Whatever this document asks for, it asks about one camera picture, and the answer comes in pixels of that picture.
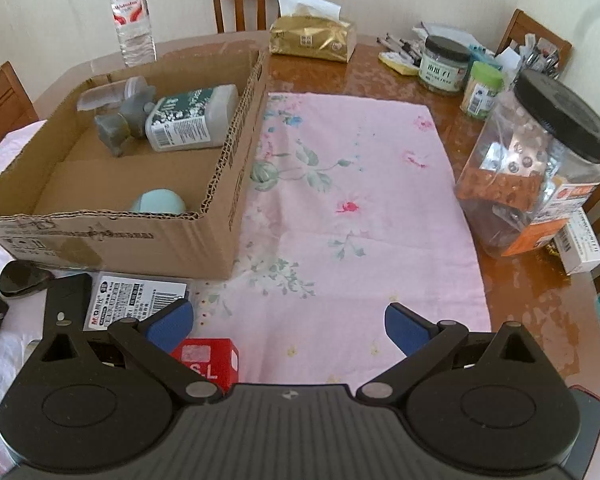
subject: gold tissue package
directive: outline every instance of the gold tissue package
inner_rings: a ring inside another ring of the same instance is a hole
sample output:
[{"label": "gold tissue package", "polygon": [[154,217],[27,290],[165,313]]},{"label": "gold tissue package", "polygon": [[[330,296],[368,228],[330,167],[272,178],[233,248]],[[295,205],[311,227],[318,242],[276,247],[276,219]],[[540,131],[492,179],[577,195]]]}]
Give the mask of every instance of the gold tissue package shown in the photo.
[{"label": "gold tissue package", "polygon": [[271,25],[272,54],[349,62],[356,47],[356,26],[316,16],[280,16]]}]

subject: wooden table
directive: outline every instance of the wooden table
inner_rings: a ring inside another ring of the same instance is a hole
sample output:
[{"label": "wooden table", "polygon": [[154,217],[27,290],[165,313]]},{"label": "wooden table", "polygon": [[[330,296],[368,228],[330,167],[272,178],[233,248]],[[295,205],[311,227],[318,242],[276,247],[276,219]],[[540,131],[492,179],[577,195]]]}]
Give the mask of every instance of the wooden table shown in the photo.
[{"label": "wooden table", "polygon": [[[177,56],[183,48],[202,53],[235,51],[256,43],[266,48],[268,33],[219,34],[159,44],[158,54]],[[429,107],[440,139],[458,177],[480,133],[482,122],[460,110],[461,97],[427,91],[415,77],[400,76],[378,61],[373,38],[359,38],[349,64],[273,56],[269,90],[345,94],[406,101]],[[122,68],[119,54],[67,71],[34,104],[46,117],[76,84],[96,73]],[[566,276],[560,259],[538,250],[495,260],[478,246],[484,291],[494,330],[506,320],[524,323],[568,385],[579,384],[600,398],[600,322],[596,290],[589,273]],[[587,480],[600,479],[600,440]]]}]

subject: red box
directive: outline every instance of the red box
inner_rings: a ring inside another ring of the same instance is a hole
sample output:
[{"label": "red box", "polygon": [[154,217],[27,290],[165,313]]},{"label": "red box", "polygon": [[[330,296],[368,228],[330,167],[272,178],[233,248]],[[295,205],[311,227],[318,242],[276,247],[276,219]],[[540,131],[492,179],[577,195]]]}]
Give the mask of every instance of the red box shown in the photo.
[{"label": "red box", "polygon": [[171,356],[227,393],[238,382],[238,349],[230,339],[185,339]]}]

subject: green lid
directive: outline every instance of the green lid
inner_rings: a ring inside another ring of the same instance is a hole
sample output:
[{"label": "green lid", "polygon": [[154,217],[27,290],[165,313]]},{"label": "green lid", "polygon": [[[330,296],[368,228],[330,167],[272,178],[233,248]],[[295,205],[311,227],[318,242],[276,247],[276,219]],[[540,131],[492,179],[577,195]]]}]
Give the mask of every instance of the green lid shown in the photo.
[{"label": "green lid", "polygon": [[504,81],[500,70],[481,61],[476,61],[472,65],[471,77],[494,90],[500,90]]}]

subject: blue flower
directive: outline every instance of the blue flower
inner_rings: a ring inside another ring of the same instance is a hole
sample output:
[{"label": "blue flower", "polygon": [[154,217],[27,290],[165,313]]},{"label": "blue flower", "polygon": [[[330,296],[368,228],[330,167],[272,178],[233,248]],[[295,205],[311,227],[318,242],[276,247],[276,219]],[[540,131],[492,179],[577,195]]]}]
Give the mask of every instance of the blue flower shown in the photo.
[{"label": "blue flower", "polygon": [[288,126],[299,126],[300,123],[302,122],[302,117],[294,115],[291,117],[285,117],[284,121],[285,121],[285,124],[287,124]]}]

